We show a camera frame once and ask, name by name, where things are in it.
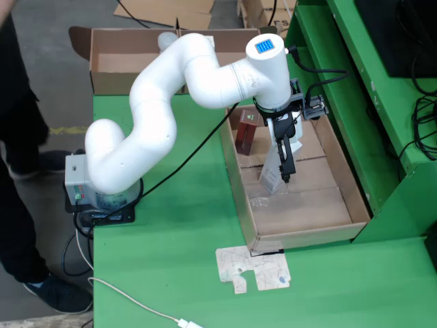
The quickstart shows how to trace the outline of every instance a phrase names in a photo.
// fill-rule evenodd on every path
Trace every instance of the yellow floor marking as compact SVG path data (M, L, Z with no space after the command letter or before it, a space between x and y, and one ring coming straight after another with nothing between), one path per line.
M59 128L50 128L51 135L84 135L87 132L88 126L61 126Z

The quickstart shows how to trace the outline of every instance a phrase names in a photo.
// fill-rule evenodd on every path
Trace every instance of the gray floor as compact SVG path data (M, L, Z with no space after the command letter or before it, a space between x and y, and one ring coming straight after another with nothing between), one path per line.
M138 27L133 20L113 16L116 2L108 0L21 0L13 11L20 46L41 112L52 128L88 126L92 118L92 92L88 63L71 48L68 28ZM216 0L211 29L242 28L236 16L236 0ZM83 148L84 134L51 135L45 149ZM38 234L38 249L49 268L64 277L61 253L74 232L72 217L65 213L61 190L63 176L41 176L17 184L32 214ZM85 268L73 245L67 258L71 271ZM87 286L86 277L73 280ZM55 315L52 309L30 295L0 267L0 321Z

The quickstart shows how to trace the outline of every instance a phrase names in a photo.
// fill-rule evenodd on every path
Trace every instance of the blue display screen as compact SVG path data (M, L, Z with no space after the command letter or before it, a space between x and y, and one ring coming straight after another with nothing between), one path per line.
M266 41L257 43L255 46L257 47L258 53L265 53L266 51L272 50L274 48L271 39L267 39Z

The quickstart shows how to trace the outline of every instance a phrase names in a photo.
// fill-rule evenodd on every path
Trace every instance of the person's leg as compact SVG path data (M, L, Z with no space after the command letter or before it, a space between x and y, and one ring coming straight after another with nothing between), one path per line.
M29 88L23 99L0 116L6 163L11 175L35 175L40 170L38 147L48 137L48 126L41 116L35 94Z
M36 249L33 220L16 191L8 169L0 160L0 262L18 282L38 283L48 269Z

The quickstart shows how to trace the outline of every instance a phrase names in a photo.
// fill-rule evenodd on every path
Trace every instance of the wooden block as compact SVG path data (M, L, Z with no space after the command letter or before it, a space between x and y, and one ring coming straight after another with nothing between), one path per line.
M251 109L243 109L238 125L235 148L237 153L249 155L255 131L258 125L259 114Z

